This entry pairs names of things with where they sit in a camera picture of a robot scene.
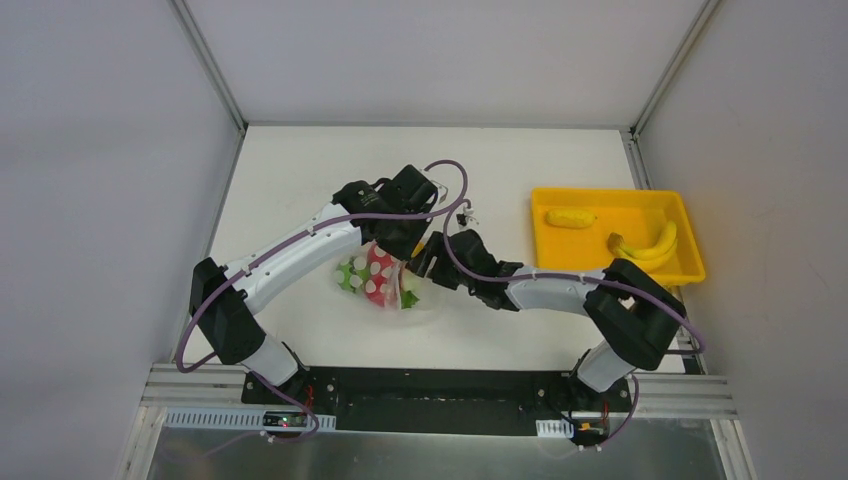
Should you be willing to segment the clear zip top bag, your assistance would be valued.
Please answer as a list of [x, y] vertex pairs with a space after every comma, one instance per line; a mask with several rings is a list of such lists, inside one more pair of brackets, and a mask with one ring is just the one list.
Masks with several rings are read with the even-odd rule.
[[408, 263], [368, 242], [342, 255], [333, 265], [332, 282], [367, 307], [381, 324], [417, 325], [434, 320], [443, 295], [431, 281], [407, 269]]

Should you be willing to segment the yellow fake corn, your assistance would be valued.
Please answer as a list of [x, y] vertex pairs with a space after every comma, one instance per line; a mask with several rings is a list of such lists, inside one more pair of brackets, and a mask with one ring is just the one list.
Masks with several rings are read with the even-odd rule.
[[550, 209], [545, 214], [545, 221], [557, 228], [586, 229], [594, 225], [597, 216], [587, 210], [572, 208]]

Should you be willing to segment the yellow fake banana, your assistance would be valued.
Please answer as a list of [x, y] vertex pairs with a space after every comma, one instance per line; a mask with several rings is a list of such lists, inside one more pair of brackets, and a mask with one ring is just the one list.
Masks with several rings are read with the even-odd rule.
[[622, 235], [613, 232], [607, 239], [607, 248], [616, 258], [628, 260], [646, 272], [660, 269], [675, 256], [678, 247], [678, 226], [668, 221], [656, 241], [649, 247], [630, 245]]

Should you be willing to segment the white fake radish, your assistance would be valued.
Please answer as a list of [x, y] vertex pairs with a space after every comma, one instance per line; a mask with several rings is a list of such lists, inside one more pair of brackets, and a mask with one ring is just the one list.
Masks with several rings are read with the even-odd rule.
[[421, 283], [422, 279], [409, 270], [401, 271], [399, 277], [399, 304], [401, 309], [411, 309], [420, 302]]

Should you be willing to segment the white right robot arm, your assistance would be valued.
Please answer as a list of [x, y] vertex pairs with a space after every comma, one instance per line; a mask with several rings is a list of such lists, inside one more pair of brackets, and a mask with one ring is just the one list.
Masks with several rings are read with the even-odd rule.
[[602, 336], [575, 366], [569, 400], [595, 408], [635, 370], [654, 371], [668, 354], [686, 310], [633, 262], [615, 259], [588, 273], [545, 270], [498, 260], [474, 230], [431, 235], [407, 270], [441, 287], [465, 287], [495, 310], [550, 310], [589, 318]]

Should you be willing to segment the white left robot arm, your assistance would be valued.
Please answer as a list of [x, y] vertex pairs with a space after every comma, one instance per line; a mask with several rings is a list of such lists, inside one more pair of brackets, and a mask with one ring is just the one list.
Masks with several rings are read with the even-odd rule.
[[350, 182], [275, 243], [224, 265], [211, 258], [199, 262], [192, 273], [191, 319], [221, 363], [248, 368], [267, 381], [279, 403], [293, 404], [305, 390], [302, 367], [259, 325], [257, 314], [303, 276], [366, 243], [410, 259], [439, 201], [437, 184], [411, 165], [392, 178]]

